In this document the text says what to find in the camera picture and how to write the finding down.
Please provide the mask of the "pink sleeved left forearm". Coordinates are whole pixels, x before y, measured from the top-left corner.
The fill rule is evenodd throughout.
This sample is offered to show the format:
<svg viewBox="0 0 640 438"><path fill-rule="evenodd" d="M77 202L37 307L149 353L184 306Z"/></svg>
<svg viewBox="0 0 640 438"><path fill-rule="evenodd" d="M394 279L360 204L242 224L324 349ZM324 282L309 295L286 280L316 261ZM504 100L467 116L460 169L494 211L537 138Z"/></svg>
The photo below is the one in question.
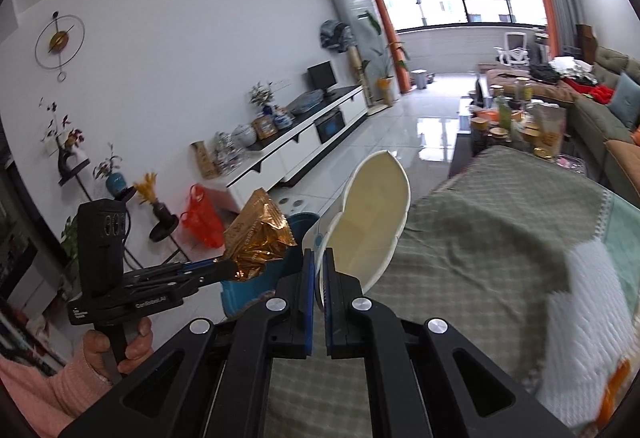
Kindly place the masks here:
<svg viewBox="0 0 640 438"><path fill-rule="evenodd" d="M112 387L101 352L78 349L61 372L43 376L35 368L1 359L1 380L27 423L40 437L57 437Z"/></svg>

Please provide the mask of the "left hand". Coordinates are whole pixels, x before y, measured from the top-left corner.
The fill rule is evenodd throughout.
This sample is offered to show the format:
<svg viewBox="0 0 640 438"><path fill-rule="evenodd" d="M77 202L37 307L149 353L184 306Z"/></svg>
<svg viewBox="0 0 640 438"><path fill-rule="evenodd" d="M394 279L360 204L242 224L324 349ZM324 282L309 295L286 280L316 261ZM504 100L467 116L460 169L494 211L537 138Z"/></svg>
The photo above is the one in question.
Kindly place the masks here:
<svg viewBox="0 0 640 438"><path fill-rule="evenodd" d="M137 329L127 335L118 328L107 328L106 334L90 330L82 341L82 352L90 368L96 374L106 378L111 384L117 384L122 377L134 372L138 366L152 356L152 322L142 317Z"/></svg>

